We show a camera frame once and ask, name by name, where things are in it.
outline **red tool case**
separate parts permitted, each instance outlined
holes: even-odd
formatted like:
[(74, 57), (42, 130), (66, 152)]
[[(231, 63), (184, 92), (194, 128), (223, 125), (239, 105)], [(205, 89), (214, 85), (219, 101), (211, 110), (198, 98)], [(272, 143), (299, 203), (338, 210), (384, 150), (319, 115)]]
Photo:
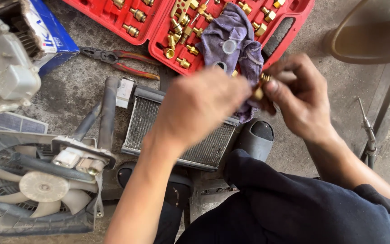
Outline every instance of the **red tool case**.
[[(197, 69), (201, 69), (204, 66), (204, 59), (202, 54), (200, 53), (195, 56), (191, 54), (186, 48), (186, 44), (194, 45), (195, 43), (201, 41), (196, 37), (195, 32), (192, 33), (184, 45), (176, 42), (175, 55), (173, 58), (166, 58), (163, 53), (163, 49), (161, 49), (161, 47), (168, 47), (168, 31), (173, 31), (171, 26), (170, 12), (174, 6), (175, 1), (189, 4), (190, 0), (154, 0), (154, 3), (151, 7), (146, 5), (142, 0), (125, 0), (121, 10), (116, 5), (114, 5), (112, 0), (63, 1), (83, 12), (90, 18), (99, 22), (106, 28), (110, 29), (112, 32), (116, 33), (134, 45), (141, 45), (147, 39), (149, 39), (150, 43), (148, 49), (151, 56), (166, 64), (170, 68), (176, 70), (180, 74), (187, 75)], [(205, 2), (206, 0), (200, 0), (199, 5)], [(238, 1), (220, 0), (220, 4), (216, 4), (214, 0), (210, 0), (207, 4), (206, 12), (212, 14), (213, 17), (216, 18), (221, 13), (222, 8), (226, 2), (232, 2), (236, 4)], [(252, 8), (252, 11), (247, 16), (251, 23), (255, 21), (257, 23), (264, 23), (267, 26), (267, 30), (262, 36), (255, 36), (255, 40), (259, 41), (262, 46), (267, 43), (269, 38), (272, 36), (284, 18), (294, 18), (294, 22), (291, 25), (290, 30), (279, 43), (279, 46), (275, 49), (273, 54), (268, 58), (268, 60), (266, 60), (263, 68), (267, 68), (282, 56), (287, 47), (293, 41), (297, 32), (300, 30), (301, 26), (306, 21), (309, 13), (314, 7), (315, 0), (285, 0), (285, 3), (279, 9), (274, 7), (274, 0), (242, 0), (242, 2), (247, 3)], [(262, 7), (271, 9), (276, 13), (276, 17), (273, 21), (267, 23), (264, 20), (264, 13), (260, 10)], [(129, 11), (130, 8), (143, 11), (147, 15), (145, 22), (142, 23), (137, 21), (137, 19), (135, 19), (133, 14)], [(190, 16), (190, 22), (196, 13), (196, 10), (188, 8), (187, 14)], [(123, 24), (136, 27), (139, 30), (138, 37), (135, 38), (130, 36), (127, 30), (122, 27)], [(204, 20), (202, 15), (200, 15), (193, 23), (193, 25), (189, 26), (192, 28), (197, 27), (198, 29), (202, 28), (204, 30), (208, 25), (209, 23)], [(181, 67), (176, 61), (177, 57), (181, 59), (186, 58), (186, 60), (190, 63), (190, 67), (188, 69)]]

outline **black trousers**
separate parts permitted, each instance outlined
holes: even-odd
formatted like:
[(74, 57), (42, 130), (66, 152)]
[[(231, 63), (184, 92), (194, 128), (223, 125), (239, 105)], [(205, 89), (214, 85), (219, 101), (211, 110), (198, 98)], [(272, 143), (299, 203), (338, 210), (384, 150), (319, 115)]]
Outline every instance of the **black trousers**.
[[(224, 178), (240, 191), (196, 219), (178, 244), (390, 243), (390, 200), (370, 185), (350, 191), (279, 173), (241, 149), (227, 156)], [(155, 244), (175, 239), (182, 211), (172, 203), (164, 203)]]

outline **white fan blade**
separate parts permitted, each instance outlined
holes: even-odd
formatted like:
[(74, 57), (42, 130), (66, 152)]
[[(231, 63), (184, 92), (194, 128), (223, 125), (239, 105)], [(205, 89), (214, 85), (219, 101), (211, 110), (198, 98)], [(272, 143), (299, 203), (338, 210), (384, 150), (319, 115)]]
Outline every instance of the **white fan blade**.
[(37, 157), (37, 147), (34, 146), (14, 146), (16, 152), (29, 155), (33, 158)]
[(17, 204), (21, 202), (28, 201), (29, 198), (26, 197), (22, 192), (17, 192), (9, 195), (0, 196), (0, 202)]
[(61, 207), (61, 201), (39, 202), (37, 209), (31, 214), (30, 218), (40, 218), (49, 214), (58, 213)]
[(19, 182), (22, 176), (12, 174), (3, 169), (0, 169), (0, 179), (4, 179), (7, 181)]
[(91, 191), (94, 193), (97, 193), (97, 191), (99, 190), (96, 184), (89, 184), (89, 183), (74, 181), (74, 180), (70, 180), (70, 189), (81, 189), (85, 191)]
[(82, 208), (85, 208), (91, 201), (91, 197), (85, 191), (79, 189), (70, 189), (67, 194), (61, 198), (61, 201), (67, 205), (72, 214), (78, 213)]

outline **purple rag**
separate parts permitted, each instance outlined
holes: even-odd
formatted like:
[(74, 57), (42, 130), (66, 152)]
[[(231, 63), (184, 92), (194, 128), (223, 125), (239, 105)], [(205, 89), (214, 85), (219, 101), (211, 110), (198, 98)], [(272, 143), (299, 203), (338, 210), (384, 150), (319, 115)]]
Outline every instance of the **purple rag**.
[[(201, 42), (195, 44), (204, 56), (205, 65), (212, 65), (217, 61), (227, 64), (227, 74), (231, 75), (237, 62), (240, 64), (242, 75), (255, 86), (263, 68), (261, 43), (253, 40), (254, 33), (243, 10), (233, 3), (228, 3), (224, 12), (214, 19), (201, 35)], [(222, 45), (228, 39), (237, 42), (237, 50), (226, 54)], [(241, 123), (250, 121), (253, 113), (258, 109), (246, 101), (235, 113)]]

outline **red-handled pliers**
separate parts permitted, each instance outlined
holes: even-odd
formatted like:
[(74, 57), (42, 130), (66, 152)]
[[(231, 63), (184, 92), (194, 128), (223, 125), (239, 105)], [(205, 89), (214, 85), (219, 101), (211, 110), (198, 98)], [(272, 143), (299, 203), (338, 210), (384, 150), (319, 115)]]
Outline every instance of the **red-handled pliers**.
[(130, 67), (127, 67), (123, 62), (120, 62), (120, 58), (132, 58), (154, 65), (161, 65), (160, 62), (156, 59), (138, 53), (126, 52), (123, 50), (114, 50), (113, 52), (110, 52), (94, 47), (79, 47), (79, 49), (81, 50), (82, 54), (87, 55), (88, 57), (93, 59), (100, 59), (103, 62), (110, 63), (112, 64), (112, 67), (121, 71), (153, 80), (160, 80), (159, 75), (132, 69)]

